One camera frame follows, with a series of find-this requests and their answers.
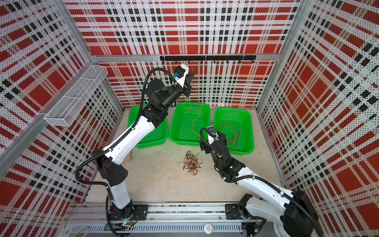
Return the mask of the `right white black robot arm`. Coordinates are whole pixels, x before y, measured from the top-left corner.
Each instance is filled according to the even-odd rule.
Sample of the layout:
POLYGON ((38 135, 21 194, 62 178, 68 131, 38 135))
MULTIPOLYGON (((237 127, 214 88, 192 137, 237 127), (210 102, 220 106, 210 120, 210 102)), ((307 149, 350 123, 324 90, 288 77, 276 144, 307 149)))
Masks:
POLYGON ((319 216, 308 195, 277 186, 233 158, 226 136, 213 126, 200 129, 200 148, 211 154, 214 169, 226 183, 234 183, 257 194, 246 194, 238 204, 244 219, 261 217, 283 227, 291 237, 323 236, 319 216))

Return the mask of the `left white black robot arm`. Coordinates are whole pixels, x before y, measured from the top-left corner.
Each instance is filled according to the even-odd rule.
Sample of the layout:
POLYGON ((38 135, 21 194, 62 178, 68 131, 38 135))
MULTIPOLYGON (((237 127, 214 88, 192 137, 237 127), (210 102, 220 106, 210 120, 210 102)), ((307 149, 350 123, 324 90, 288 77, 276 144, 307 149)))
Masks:
POLYGON ((92 158, 84 161, 75 172, 75 179, 86 185, 101 185, 107 190, 111 207, 106 211, 108 220, 129 220, 136 215, 133 201, 127 191, 125 180, 128 171, 122 166, 133 148, 156 128, 168 115, 169 107, 181 95, 189 97, 195 71, 182 64, 174 73, 163 68, 154 68, 145 77, 137 117, 115 141, 102 150, 93 152, 92 158), (103 181, 86 181, 80 171, 94 162, 103 181))

